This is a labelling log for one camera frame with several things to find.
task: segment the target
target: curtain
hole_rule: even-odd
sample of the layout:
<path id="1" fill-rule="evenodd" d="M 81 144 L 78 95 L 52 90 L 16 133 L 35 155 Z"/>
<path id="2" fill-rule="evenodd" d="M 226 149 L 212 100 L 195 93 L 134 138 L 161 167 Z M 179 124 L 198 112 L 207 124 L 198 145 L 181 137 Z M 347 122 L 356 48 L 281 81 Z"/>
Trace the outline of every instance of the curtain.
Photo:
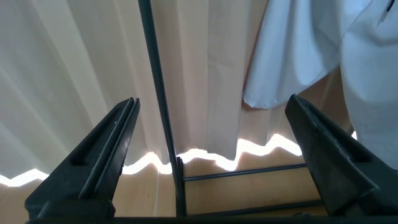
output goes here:
<path id="1" fill-rule="evenodd" d="M 279 133 L 295 141 L 284 105 L 256 110 L 241 99 L 266 4 L 152 1 L 178 154 L 204 149 L 233 160 L 240 138 L 263 146 Z M 51 172 L 130 96 L 141 99 L 141 111 L 125 165 L 148 152 L 169 162 L 137 1 L 0 5 L 1 175 Z M 302 94 L 350 127 L 339 93 L 336 71 Z"/>

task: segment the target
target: black object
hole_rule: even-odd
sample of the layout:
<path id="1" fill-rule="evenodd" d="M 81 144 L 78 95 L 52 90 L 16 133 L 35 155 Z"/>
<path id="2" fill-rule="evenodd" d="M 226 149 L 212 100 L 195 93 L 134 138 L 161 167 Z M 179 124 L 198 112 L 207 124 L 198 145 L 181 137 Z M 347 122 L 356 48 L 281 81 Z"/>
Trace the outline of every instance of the black object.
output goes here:
<path id="1" fill-rule="evenodd" d="M 293 95 L 286 115 L 306 164 L 183 177 L 167 109 L 150 1 L 139 0 L 160 115 L 176 188 L 177 218 L 114 218 L 111 203 L 139 112 L 139 100 L 121 102 L 25 201 L 28 223 L 398 223 L 398 176 L 309 102 Z M 319 205 L 321 201 L 185 217 L 185 182 L 296 169 L 307 165 L 330 216 L 228 218 L 253 212 Z"/>

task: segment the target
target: horizontal metal bar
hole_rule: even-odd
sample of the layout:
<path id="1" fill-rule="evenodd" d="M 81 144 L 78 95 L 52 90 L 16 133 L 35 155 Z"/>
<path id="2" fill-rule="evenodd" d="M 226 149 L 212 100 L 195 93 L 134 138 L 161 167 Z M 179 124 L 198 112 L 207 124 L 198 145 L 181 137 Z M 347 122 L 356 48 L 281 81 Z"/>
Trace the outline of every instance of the horizontal metal bar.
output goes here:
<path id="1" fill-rule="evenodd" d="M 225 173 L 220 173 L 220 174 L 207 174 L 207 175 L 184 177 L 184 181 L 188 182 L 188 181 L 196 181 L 196 180 L 208 180 L 208 179 L 214 179 L 214 178 L 220 178 L 220 177 L 233 177 L 233 176 L 237 176 L 237 175 L 258 174 L 258 173 L 262 173 L 262 172 L 297 169 L 297 168 L 303 168 L 303 167 L 307 167 L 307 165 L 304 162 L 298 163 L 298 164 L 265 167 L 265 168 L 259 168 L 259 169 L 237 170 L 237 171 L 225 172 Z"/>
<path id="2" fill-rule="evenodd" d="M 244 209 L 239 209 L 239 210 L 211 212 L 211 213 L 203 213 L 203 214 L 188 215 L 188 216 L 218 217 L 218 216 L 231 216 L 231 215 L 245 215 L 245 214 L 252 214 L 252 213 L 271 212 L 271 211 L 276 211 L 276 210 L 284 210 L 284 209 L 290 209 L 290 208 L 303 208 L 303 207 L 311 207 L 311 206 L 318 206 L 318 205 L 323 205 L 322 200 L 312 200 L 312 201 L 307 201 L 307 202 L 295 202 L 295 203 L 288 203 L 288 204 L 283 204 L 283 205 L 271 205 L 271 206 L 263 206 L 263 207 L 256 207 L 256 208 L 244 208 Z"/>

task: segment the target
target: vertical pole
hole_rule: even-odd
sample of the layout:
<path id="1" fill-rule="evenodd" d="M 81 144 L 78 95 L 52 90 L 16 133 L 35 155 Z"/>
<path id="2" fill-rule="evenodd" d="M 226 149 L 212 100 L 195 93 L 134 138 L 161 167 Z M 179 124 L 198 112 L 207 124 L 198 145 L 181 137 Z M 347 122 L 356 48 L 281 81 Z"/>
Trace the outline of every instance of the vertical pole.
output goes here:
<path id="1" fill-rule="evenodd" d="M 169 152 L 170 163 L 173 169 L 173 178 L 176 194 L 176 212 L 177 216 L 186 215 L 185 192 L 183 187 L 182 164 L 177 164 L 177 156 L 175 153 L 172 128 L 170 125 L 169 110 L 167 109 L 166 93 L 164 89 L 162 67 L 160 65 L 159 49 L 157 47 L 154 18 L 152 16 L 152 8 L 150 0 L 138 0 L 141 12 L 142 26 L 144 27 L 145 39 L 147 42 L 150 67 L 154 77 L 157 102 L 159 104 L 160 117 L 162 118 L 163 130 Z"/>

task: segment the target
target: floor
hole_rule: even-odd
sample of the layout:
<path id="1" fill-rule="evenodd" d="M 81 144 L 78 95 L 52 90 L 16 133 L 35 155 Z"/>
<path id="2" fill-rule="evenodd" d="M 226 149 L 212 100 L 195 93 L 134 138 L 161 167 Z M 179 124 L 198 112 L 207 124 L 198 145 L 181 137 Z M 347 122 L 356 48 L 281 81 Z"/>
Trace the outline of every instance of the floor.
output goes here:
<path id="1" fill-rule="evenodd" d="M 251 169 L 303 162 L 283 149 L 259 157 L 243 154 L 238 168 Z M 185 165 L 185 175 L 225 172 L 213 161 L 194 159 Z M 34 181 L 22 187 L 0 186 L 0 220 L 23 223 L 27 212 L 25 198 L 40 184 Z M 307 168 L 263 174 L 187 182 L 188 214 L 316 200 L 320 196 Z M 172 217 L 175 215 L 175 191 L 172 175 L 159 174 L 149 165 L 134 175 L 122 175 L 113 200 L 118 217 Z M 282 210 L 256 215 L 284 216 L 297 212 L 326 215 L 322 206 Z"/>

